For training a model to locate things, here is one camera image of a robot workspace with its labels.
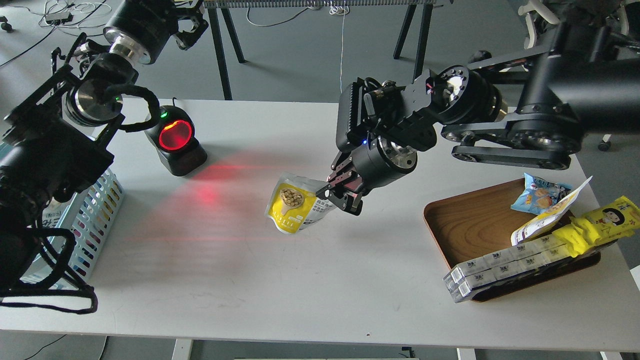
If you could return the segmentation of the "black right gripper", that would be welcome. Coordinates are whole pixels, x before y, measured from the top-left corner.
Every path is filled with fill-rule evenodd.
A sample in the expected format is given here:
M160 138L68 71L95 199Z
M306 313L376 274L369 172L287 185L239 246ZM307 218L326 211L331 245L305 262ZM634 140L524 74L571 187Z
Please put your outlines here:
M417 165L415 150L382 136L370 137L354 151L336 155L326 184L315 192L315 196L333 201L343 212L359 216L363 206L360 193L387 186L411 173Z

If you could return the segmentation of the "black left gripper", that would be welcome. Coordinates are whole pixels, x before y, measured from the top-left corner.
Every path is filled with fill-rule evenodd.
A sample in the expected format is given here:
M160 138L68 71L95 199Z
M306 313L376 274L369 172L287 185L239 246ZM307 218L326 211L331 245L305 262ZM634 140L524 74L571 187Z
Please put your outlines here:
M110 54L119 55L131 65L154 64L178 22L189 19L190 30L173 34L178 47L187 51L208 29L201 10L174 10L171 0L125 0L106 23L103 35L110 43Z

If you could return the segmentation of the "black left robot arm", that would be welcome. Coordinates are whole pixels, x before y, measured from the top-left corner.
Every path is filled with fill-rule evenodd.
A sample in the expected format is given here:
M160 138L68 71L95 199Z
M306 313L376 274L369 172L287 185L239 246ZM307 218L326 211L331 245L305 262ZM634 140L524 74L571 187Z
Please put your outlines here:
M181 50L208 28L203 2L125 0L106 23L100 45L77 36L64 64L4 118L10 151L1 159L1 298L98 297L69 264L76 246L66 228L42 225L51 200L91 187L114 162L108 144L118 131L144 132L163 164L183 176L207 159L195 126L175 105L160 105L136 84L137 64L153 64L169 38Z

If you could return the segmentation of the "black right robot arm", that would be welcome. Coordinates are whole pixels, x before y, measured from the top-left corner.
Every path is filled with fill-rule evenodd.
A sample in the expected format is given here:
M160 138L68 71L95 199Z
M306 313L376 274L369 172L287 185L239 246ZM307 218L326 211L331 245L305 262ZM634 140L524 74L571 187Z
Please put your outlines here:
M466 162L565 170L590 131L639 130L637 38L560 23L542 44L411 84L357 79L339 100L332 172L316 195L359 215L362 198L410 174L439 137Z

